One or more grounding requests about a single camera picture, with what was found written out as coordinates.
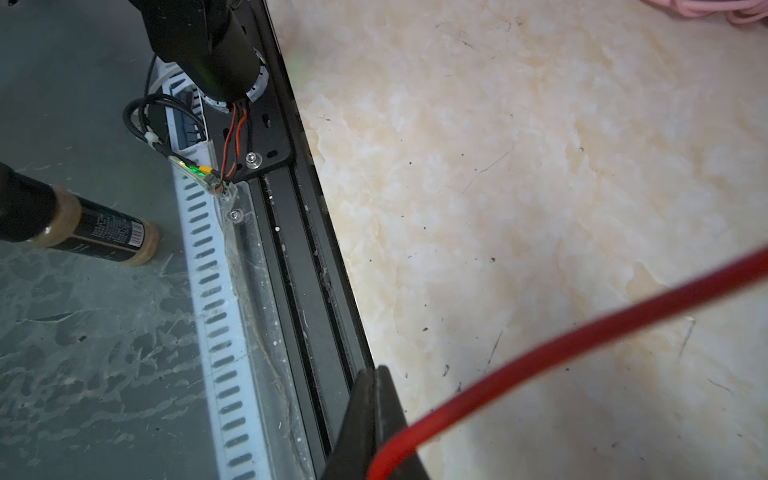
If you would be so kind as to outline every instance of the wire connector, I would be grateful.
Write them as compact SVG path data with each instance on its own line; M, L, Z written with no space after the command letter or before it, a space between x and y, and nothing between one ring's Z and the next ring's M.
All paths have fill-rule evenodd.
M211 144L212 142L208 140L193 147L205 148L207 151L210 151ZM176 154L168 155L167 158L171 165L179 169L182 174L194 183L200 185L209 194L218 195L223 193L223 181L219 178L219 173L213 168L206 165L198 167L197 164L188 158L184 158L186 160L184 161Z
M144 139L147 141L147 145L152 147L152 150L157 150L154 145L160 143L160 137L158 137L149 127L147 127L147 132L144 133Z

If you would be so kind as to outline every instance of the can label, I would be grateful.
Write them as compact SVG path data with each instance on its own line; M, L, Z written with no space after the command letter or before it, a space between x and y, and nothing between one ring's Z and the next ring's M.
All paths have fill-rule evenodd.
M80 222L67 240L52 248L121 262L132 258L144 243L144 225L130 215L78 197Z

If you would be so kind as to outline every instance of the barcode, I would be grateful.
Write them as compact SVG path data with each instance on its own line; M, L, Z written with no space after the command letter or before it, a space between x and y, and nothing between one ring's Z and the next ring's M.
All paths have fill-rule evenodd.
M131 221L131 239L128 245L132 247L141 247L144 242L144 225L139 222Z

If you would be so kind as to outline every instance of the pink cable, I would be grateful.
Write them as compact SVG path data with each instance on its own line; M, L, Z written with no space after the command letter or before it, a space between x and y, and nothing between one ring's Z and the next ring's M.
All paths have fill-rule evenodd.
M703 17L715 12L725 12L734 25L757 22L768 17L768 0L648 0L660 7L674 10L688 18Z

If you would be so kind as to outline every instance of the slotted vent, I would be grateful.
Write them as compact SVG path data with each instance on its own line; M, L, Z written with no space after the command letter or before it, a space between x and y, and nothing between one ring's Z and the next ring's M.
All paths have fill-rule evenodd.
M184 78L177 75L166 81L163 86L166 93L176 95L189 91L191 82L186 75L180 75ZM194 110L200 112L197 92L194 92L194 101ZM176 118L168 112L168 130L175 132ZM187 144L179 140L175 138L171 143ZM199 164L211 165L207 142L193 144L181 153ZM219 476L222 480L272 478L242 319L224 256L217 207L199 185L175 170L174 183Z

